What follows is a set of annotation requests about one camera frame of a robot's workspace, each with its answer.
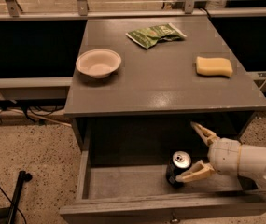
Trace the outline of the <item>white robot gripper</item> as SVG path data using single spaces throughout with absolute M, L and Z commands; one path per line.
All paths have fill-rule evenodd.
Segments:
M 189 183 L 206 179 L 217 172 L 220 175 L 237 175 L 239 148 L 241 144 L 237 140 L 220 138 L 213 131 L 205 128 L 197 122 L 191 122 L 191 127 L 209 146 L 208 160 L 210 163 L 197 161 L 187 171 L 175 178 L 176 182 Z

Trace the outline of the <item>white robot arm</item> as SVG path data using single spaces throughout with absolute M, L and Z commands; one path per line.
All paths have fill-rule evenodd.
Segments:
M 266 189 L 266 147 L 241 144 L 237 140 L 220 138 L 199 123 L 191 127 L 208 146 L 208 163 L 197 161 L 175 180 L 180 183 L 206 179 L 212 174 L 241 176 Z

